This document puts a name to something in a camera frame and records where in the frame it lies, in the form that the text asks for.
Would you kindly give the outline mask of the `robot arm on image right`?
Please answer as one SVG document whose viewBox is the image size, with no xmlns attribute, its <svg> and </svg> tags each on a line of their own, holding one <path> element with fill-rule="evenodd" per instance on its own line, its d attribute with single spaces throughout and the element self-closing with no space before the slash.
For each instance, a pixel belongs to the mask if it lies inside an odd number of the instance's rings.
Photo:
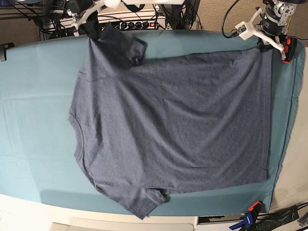
<svg viewBox="0 0 308 231">
<path fill-rule="evenodd" d="M 298 39 L 289 36 L 288 26 L 291 17 L 299 4 L 305 0 L 264 0 L 265 8 L 256 8 L 256 13 L 250 20 L 261 17 L 259 24 L 252 25 L 252 33 L 258 37 L 257 47 L 261 52 L 276 48 L 279 50 L 282 62 L 289 64 L 295 55 Z"/>
</svg>

